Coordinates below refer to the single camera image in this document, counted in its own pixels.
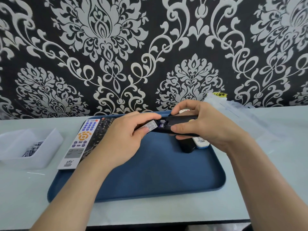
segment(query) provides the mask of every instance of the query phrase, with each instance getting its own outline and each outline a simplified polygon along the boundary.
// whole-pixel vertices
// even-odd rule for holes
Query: white plastic container
[[[286,147],[292,142],[287,128],[283,125],[271,124],[251,113],[253,106],[244,106],[234,101],[227,101],[208,93],[203,100],[210,103],[219,112],[230,118],[247,131],[267,154]]]
[[[44,141],[40,148],[28,157],[22,157],[27,148]],[[59,131],[54,129],[25,129],[0,135],[0,160],[18,169],[41,169],[47,167],[63,142]]]

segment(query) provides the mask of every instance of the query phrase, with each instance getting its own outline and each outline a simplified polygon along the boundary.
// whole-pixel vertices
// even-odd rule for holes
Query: wallpaper
[[[0,119],[308,104],[308,0],[0,0]]]

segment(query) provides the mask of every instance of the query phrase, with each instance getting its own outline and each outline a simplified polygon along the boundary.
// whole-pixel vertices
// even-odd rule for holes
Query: blue tray
[[[158,113],[167,116],[170,111]],[[58,171],[48,190],[49,202],[73,171]],[[225,172],[211,146],[186,154],[174,136],[150,132],[136,154],[110,172],[95,202],[213,191],[223,187],[225,181]]]

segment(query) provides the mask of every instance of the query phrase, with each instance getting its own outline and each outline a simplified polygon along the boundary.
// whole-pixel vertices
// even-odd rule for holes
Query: white table
[[[255,109],[257,116],[290,128],[293,144],[270,155],[279,171],[308,204],[308,106]],[[87,117],[0,121],[0,134],[23,128],[56,127],[64,142],[49,166],[17,171],[0,163],[0,230],[29,229],[48,206],[47,191],[57,166]],[[89,226],[249,219],[230,161],[214,148],[225,186],[213,192],[95,203]]]

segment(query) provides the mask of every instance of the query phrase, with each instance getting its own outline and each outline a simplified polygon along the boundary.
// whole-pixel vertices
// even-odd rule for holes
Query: yellow warning label
[[[213,94],[218,97],[227,97],[227,94],[222,92],[213,92]]]

